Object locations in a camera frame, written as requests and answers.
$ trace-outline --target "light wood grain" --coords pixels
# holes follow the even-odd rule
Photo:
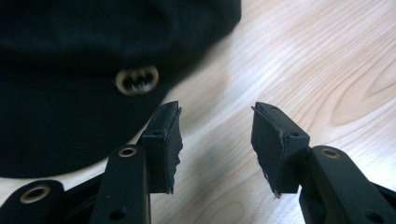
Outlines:
[[[298,195],[275,199],[252,150],[257,101],[396,190],[395,26],[393,0],[244,0],[234,32],[165,99],[183,107],[184,148],[175,194],[151,196],[153,223],[304,223]],[[54,178],[69,189],[105,164]],[[0,181],[2,203],[31,180]]]

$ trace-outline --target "metal rivet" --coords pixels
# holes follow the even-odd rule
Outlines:
[[[119,156],[121,157],[132,157],[136,154],[137,150],[133,147],[126,147],[119,151]]]
[[[45,198],[50,193],[50,187],[39,185],[27,190],[20,197],[21,203],[35,203]]]
[[[323,153],[323,155],[330,157],[332,159],[338,159],[340,158],[340,154],[332,149],[329,148],[323,148],[321,150],[321,152]]]
[[[159,81],[155,66],[121,70],[116,75],[117,89],[127,96],[147,94],[155,89]]]

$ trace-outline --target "clamp jaw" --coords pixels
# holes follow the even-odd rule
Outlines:
[[[0,223],[150,223],[150,193],[173,193],[183,148],[178,102],[159,106],[136,145],[113,150],[106,170],[68,191],[55,180],[16,190]]]
[[[253,107],[251,144],[271,190],[297,193],[306,223],[396,223],[396,193],[371,183],[340,149],[309,147],[305,133],[279,108]]]

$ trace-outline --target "screw hole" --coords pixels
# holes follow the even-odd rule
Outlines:
[[[123,148],[119,152],[119,156],[121,157],[131,157],[136,154],[136,149],[132,147]]]
[[[298,136],[300,136],[299,133],[289,133],[289,135],[290,135],[290,136],[293,136],[293,137],[298,137]]]
[[[20,197],[21,203],[35,203],[45,198],[50,193],[50,187],[40,185],[27,190]]]
[[[333,158],[333,159],[340,158],[340,154],[338,154],[338,152],[336,152],[336,151],[334,151],[334,150],[332,150],[332,149],[324,148],[324,149],[322,149],[322,153],[323,153],[325,156],[330,157],[330,158]]]
[[[110,220],[112,221],[120,221],[123,218],[125,218],[126,216],[126,209],[125,208],[121,208],[121,209],[117,209],[114,210],[111,214],[110,214]]]
[[[366,217],[374,223],[384,223],[384,218],[375,212],[366,211]]]

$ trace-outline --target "black fabric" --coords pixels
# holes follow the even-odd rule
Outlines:
[[[239,20],[239,0],[0,1],[0,176],[105,158]],[[117,90],[121,69],[148,65],[153,92]]]

